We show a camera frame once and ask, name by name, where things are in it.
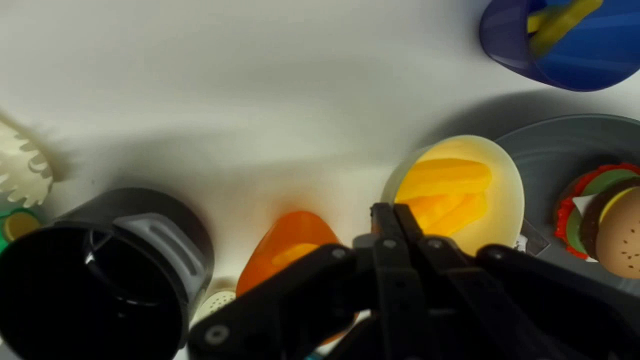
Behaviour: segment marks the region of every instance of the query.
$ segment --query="orange object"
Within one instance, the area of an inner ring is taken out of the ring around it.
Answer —
[[[306,209],[283,214],[264,233],[244,266],[236,288],[238,296],[323,244],[337,244],[337,235],[320,215]]]

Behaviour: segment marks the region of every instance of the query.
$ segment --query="black plastic object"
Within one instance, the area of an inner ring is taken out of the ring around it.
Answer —
[[[184,204],[105,192],[0,256],[0,334],[23,360],[169,360],[210,270]]]

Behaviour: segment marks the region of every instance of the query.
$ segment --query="yellow toy food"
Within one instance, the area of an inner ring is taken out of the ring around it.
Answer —
[[[473,160],[418,162],[400,184],[395,201],[411,207],[424,233],[454,235],[488,214],[491,170]]]

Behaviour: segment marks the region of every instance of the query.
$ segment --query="white surface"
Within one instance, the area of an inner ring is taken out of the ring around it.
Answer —
[[[484,0],[0,0],[0,109],[57,163],[51,212],[117,184],[190,200],[238,275],[285,207],[349,241],[413,147],[461,123],[640,109],[489,61]]]

